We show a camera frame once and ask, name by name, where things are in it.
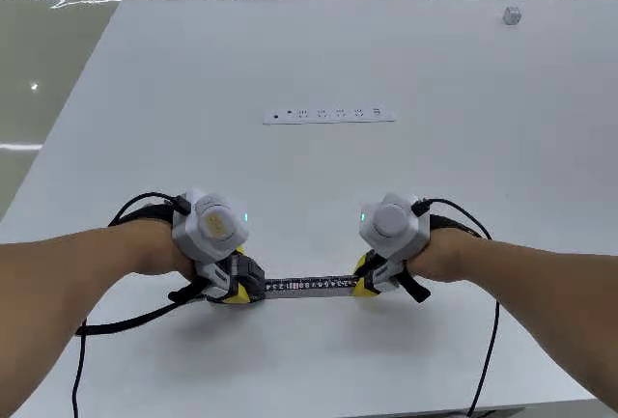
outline shiny floor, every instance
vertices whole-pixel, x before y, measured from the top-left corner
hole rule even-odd
[[[120,0],[0,0],[0,217]],[[530,408],[526,418],[618,416],[602,405]]]

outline black cable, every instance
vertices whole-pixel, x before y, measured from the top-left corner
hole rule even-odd
[[[81,323],[80,329],[86,327],[86,320]],[[84,357],[86,356],[86,333],[82,332],[79,340],[79,361],[77,362],[77,373],[75,374],[75,381],[73,382],[73,390],[70,394],[70,398],[73,403],[73,418],[79,418],[79,408],[77,407],[77,389],[79,389],[79,381],[81,380],[81,373],[84,370]]]
[[[164,193],[157,193],[155,191],[149,193],[142,193],[140,195],[135,196],[130,199],[121,209],[118,211],[116,216],[109,222],[109,227],[113,227],[117,225],[119,220],[122,218],[123,214],[126,212],[128,208],[132,205],[146,198],[160,198],[165,201],[169,201],[174,210],[181,213],[182,215],[189,215],[191,212],[190,203],[181,196],[172,197]],[[147,323],[148,321],[157,319],[162,317],[163,315],[171,312],[172,310],[184,305],[187,301],[182,302],[174,302],[165,307],[161,307],[160,309],[154,310],[148,314],[141,315],[134,319],[119,321],[116,323],[108,323],[101,325],[91,325],[87,324],[87,319],[81,323],[81,326],[77,329],[76,335],[80,337],[79,343],[79,361],[77,363],[77,373],[75,374],[75,381],[73,382],[73,390],[71,393],[71,401],[73,406],[73,418],[79,417],[79,407],[77,406],[77,390],[79,389],[79,381],[81,380],[81,374],[84,369],[84,359],[86,357],[86,336],[96,335],[96,334],[110,334],[117,333],[120,331],[124,331],[126,329],[131,329],[132,327],[140,326],[141,324]]]
[[[121,219],[121,217],[123,216],[123,214],[126,212],[128,208],[130,208],[132,205],[134,205],[138,201],[141,201],[142,199],[146,199],[146,198],[161,198],[166,201],[169,201],[174,206],[174,209],[182,213],[183,215],[188,215],[191,212],[190,210],[191,205],[186,201],[185,198],[182,198],[180,196],[172,197],[164,193],[157,193],[155,191],[152,191],[150,193],[139,194],[135,196],[134,198],[130,199],[124,206],[121,207],[121,209],[118,211],[116,216],[112,219],[111,222],[109,222],[108,226],[112,227],[116,225],[116,223]]]
[[[161,307],[160,309],[153,310],[148,314],[140,315],[139,317],[135,317],[133,319],[116,321],[114,323],[105,323],[105,324],[82,324],[79,329],[75,332],[77,336],[98,336],[101,334],[115,334],[121,333],[123,331],[127,331],[128,329],[136,328],[141,326],[142,324],[146,324],[149,321],[158,319],[159,317],[163,317],[165,314],[170,313],[174,309],[178,309],[183,306],[186,302],[178,303],[173,302],[165,307]]]
[[[462,208],[461,206],[455,204],[453,201],[449,201],[448,199],[441,198],[432,198],[432,199],[423,199],[418,201],[412,205],[412,212],[420,217],[424,213],[428,212],[430,209],[430,205],[434,203],[445,204],[446,206],[450,206],[453,209],[458,210],[463,215],[465,215],[468,219],[470,219],[477,227],[479,227],[485,237],[489,240],[492,239],[492,235],[487,229],[483,226],[481,222],[479,222],[470,212]],[[476,392],[474,393],[474,399],[472,399],[472,404],[467,411],[466,416],[472,416],[474,410],[476,408],[476,404],[479,402],[479,397],[481,396],[481,391],[483,390],[483,384],[485,383],[485,377],[487,376],[487,370],[490,367],[490,360],[492,359],[493,345],[495,344],[495,336],[498,331],[498,324],[500,321],[500,303],[495,301],[495,309],[493,314],[493,328],[492,328],[492,336],[490,337],[490,343],[487,347],[487,353],[485,354],[485,362],[483,364],[483,370],[481,371],[481,377],[479,378],[478,385],[476,386]]]

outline power outlet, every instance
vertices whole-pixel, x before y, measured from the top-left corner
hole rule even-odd
[[[344,109],[286,109],[266,111],[265,125],[340,124],[346,122],[395,122],[395,114],[381,107]]]

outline black wrist strap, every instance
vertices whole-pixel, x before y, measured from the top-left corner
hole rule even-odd
[[[149,204],[141,209],[134,210],[131,213],[119,218],[118,220],[110,223],[110,227],[116,225],[122,225],[123,223],[131,222],[133,220],[163,220],[170,225],[174,222],[174,206],[169,203],[164,204]]]

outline table surface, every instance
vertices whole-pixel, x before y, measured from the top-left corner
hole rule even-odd
[[[502,24],[508,5],[520,7],[520,25]],[[618,253],[617,5],[126,1],[0,238],[103,226],[139,192],[199,186],[248,206],[246,250],[269,276],[346,273],[366,249],[361,204],[392,190],[451,198],[498,239]],[[397,121],[262,125],[266,109],[372,105]],[[182,284],[129,277],[90,322],[152,310]],[[492,299],[467,283],[427,285],[423,305],[402,291],[192,304],[89,339],[80,410],[315,418],[466,408]],[[70,414],[77,347],[16,416]],[[505,312],[479,405],[586,398]]]

